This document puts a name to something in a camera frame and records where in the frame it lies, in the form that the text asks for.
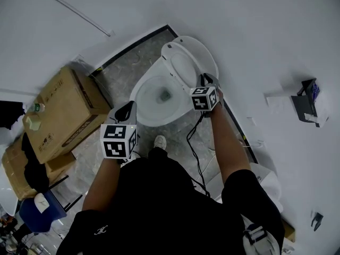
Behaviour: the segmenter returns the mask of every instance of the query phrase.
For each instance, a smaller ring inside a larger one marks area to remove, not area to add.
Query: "white shoe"
[[[158,135],[155,138],[154,147],[159,147],[162,148],[163,150],[166,149],[166,139],[163,135]]]
[[[140,158],[139,154],[133,151],[131,153],[130,159],[124,159],[125,162],[121,164],[121,167],[123,167],[124,165],[126,165],[126,164],[128,164],[128,163],[130,163],[133,160],[138,159],[138,158]]]

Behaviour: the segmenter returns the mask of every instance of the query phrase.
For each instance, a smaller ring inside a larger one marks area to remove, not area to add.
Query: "brown cardboard box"
[[[21,150],[21,143],[21,139],[17,140],[6,149],[6,152],[2,157],[2,164],[5,168],[6,175],[19,200],[34,197],[37,194],[37,191],[32,189],[25,179],[24,171],[28,160],[25,153]],[[64,174],[74,163],[75,158],[72,153],[59,156],[52,161],[46,162],[46,173],[49,178],[50,185],[57,182],[60,176]]]
[[[32,113],[22,121],[41,164],[70,152],[104,122],[110,111],[94,81],[67,66],[49,81],[35,102],[45,105],[45,111],[37,113],[39,130],[30,130],[26,123]]]
[[[285,238],[295,243],[295,229],[283,219],[282,223],[285,229]]]

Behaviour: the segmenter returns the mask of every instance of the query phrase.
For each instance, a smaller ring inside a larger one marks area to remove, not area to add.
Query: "sneaker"
[[[165,148],[166,148],[166,139],[165,139],[165,137],[163,135],[158,135],[155,138],[154,147],[159,147],[159,148],[162,148],[163,150],[165,150]]]

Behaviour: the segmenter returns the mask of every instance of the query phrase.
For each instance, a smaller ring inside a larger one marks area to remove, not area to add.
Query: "person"
[[[214,249],[245,254],[241,215],[272,234],[281,249],[280,213],[251,172],[222,104],[210,118],[224,183],[222,204],[195,190],[185,169],[167,157],[165,138],[157,136],[148,159],[122,168],[115,159],[103,160],[57,255]]]

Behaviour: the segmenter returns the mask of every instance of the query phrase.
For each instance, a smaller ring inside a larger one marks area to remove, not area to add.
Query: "black cable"
[[[28,234],[26,235],[26,238],[25,238],[25,240],[23,241],[21,241],[23,244],[25,244],[26,243],[26,241],[27,241],[27,238],[28,238]]]
[[[53,231],[60,237],[59,233],[57,233],[52,226],[51,226],[51,229],[53,229]]]
[[[23,244],[25,245],[25,244],[26,244],[28,241],[30,241],[34,236],[35,236],[35,235],[32,235],[31,238],[27,240],[27,238],[28,238],[28,235],[27,235],[26,240],[25,240],[25,242],[24,242]]]
[[[192,130],[189,131],[189,133],[187,134],[187,136],[186,136],[186,141],[188,142],[188,144],[189,144],[189,146],[190,146],[190,148],[191,148],[191,151],[192,151],[193,156],[194,156],[195,159],[197,160],[197,169],[198,169],[198,173],[199,173],[200,177],[202,178],[202,184],[199,183],[198,181],[194,180],[192,177],[191,177],[191,179],[192,179],[194,182],[196,182],[198,185],[201,186],[201,188],[205,191],[206,196],[210,197],[210,193],[209,193],[209,192],[207,191],[207,189],[206,189],[206,183],[205,183],[205,181],[204,181],[204,177],[203,177],[203,174],[202,174],[202,170],[201,170],[199,158],[198,158],[198,156],[197,156],[195,150],[192,148],[192,146],[191,146],[191,144],[190,144],[190,139],[191,139],[191,137],[194,135],[194,133],[196,132],[197,126],[202,122],[204,116],[205,116],[205,113],[201,112],[201,116],[200,116],[200,118],[198,119],[196,125],[195,125],[195,126],[192,128]]]

